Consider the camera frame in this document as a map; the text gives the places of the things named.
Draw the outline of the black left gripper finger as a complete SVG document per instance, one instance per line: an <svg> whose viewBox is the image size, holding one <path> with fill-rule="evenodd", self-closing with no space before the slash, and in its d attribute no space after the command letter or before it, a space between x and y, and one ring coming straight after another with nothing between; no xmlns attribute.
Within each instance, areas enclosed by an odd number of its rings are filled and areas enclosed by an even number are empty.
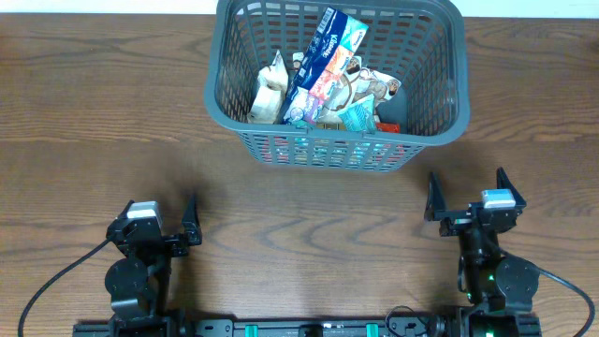
<svg viewBox="0 0 599 337"><path fill-rule="evenodd" d="M183 233L189 246L202 244L202 232L197 215L196 196L190 197L182 218Z"/></svg>
<svg viewBox="0 0 599 337"><path fill-rule="evenodd" d="M128 236L128 233L130 232L130 229L128 228L130 220L127 217L127 213L133 204L134 200L130 199L124 209L108 226L106 233L107 240L111 242L122 242Z"/></svg>

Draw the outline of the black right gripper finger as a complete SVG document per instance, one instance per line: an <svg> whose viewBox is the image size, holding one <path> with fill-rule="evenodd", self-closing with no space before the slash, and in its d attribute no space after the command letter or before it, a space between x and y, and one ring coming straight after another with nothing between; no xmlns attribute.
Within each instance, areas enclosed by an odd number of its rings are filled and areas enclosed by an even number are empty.
<svg viewBox="0 0 599 337"><path fill-rule="evenodd" d="M426 221L442 221L446 217L446 200L441 183L434 172L429 174L429 192L424 212Z"/></svg>
<svg viewBox="0 0 599 337"><path fill-rule="evenodd" d="M505 170L502 167L496 170L496 183L498 189L507 189L511 192L517 209L523 210L527 206L526 200L522 197L516 187L509 180Z"/></svg>

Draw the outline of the white paper label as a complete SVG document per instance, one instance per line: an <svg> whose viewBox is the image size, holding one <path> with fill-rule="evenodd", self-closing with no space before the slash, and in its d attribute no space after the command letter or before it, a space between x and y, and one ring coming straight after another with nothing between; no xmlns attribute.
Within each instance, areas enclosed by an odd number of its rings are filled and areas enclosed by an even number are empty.
<svg viewBox="0 0 599 337"><path fill-rule="evenodd" d="M343 109L338 116L345 129L351 132L373 134L377 130L373 118L374 103L374 95L370 94Z"/></svg>

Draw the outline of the beige cookie bag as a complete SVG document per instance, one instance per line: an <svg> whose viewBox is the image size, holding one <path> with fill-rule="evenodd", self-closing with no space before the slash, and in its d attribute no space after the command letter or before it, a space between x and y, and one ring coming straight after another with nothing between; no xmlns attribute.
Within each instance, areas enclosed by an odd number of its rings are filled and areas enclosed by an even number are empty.
<svg viewBox="0 0 599 337"><path fill-rule="evenodd" d="M272 63L262 67L256 80L256 97L248 114L250 124L274 124L285 100L288 73L280 51Z"/></svg>
<svg viewBox="0 0 599 337"><path fill-rule="evenodd" d="M345 72L337 81L332 96L327 100L317 98L306 89L298 87L295 101L290 105L286 120L295 126L340 124L339 112L352 103L355 95L353 85L356 83L361 70L362 59L353 56Z"/></svg>

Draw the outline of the Kleenex tissue multipack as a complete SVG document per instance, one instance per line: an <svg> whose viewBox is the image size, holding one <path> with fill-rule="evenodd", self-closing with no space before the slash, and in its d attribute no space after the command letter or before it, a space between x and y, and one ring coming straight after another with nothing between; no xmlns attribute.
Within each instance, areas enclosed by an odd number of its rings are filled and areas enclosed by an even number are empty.
<svg viewBox="0 0 599 337"><path fill-rule="evenodd" d="M280 109L282 124L316 124L368 30L366 23L338 9L324 11Z"/></svg>

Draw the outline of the cookie bag with clear window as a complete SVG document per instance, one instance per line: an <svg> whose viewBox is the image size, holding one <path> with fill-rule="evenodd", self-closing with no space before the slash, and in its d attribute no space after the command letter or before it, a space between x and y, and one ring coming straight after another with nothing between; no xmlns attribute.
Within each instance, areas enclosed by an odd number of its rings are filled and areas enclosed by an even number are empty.
<svg viewBox="0 0 599 337"><path fill-rule="evenodd" d="M354 84L354 100L358 101L368 95L373 95L375 105L392 99L402 86L402 83L395 77L367 67L363 67L359 71Z"/></svg>

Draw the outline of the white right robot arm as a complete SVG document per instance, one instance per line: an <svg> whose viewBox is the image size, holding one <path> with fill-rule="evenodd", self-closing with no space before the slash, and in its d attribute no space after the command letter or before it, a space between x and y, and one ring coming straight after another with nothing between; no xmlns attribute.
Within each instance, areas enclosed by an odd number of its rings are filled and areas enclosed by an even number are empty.
<svg viewBox="0 0 599 337"><path fill-rule="evenodd" d="M533 296L540 272L532 263L500 251L498 236L512 229L526 201L502 168L496 187L481 192L481 200L465 210L450 210L439 179L429 175L424 218L440 225L442 237L459 239L459 291L469 307L458 306L429 324L431 336L540 336L533 314Z"/></svg>

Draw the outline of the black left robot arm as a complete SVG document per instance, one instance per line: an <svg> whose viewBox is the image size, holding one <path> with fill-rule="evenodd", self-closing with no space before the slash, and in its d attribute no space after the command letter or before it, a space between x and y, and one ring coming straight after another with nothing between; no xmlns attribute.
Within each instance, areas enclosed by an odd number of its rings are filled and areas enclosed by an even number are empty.
<svg viewBox="0 0 599 337"><path fill-rule="evenodd" d="M191 197L183 213L183 230L162 233L163 219L156 201L129 201L107 229L106 237L124 258L115 262L105 277L110 307L126 325L175 318L167 311L171 260L189 255L202 244L196 198Z"/></svg>

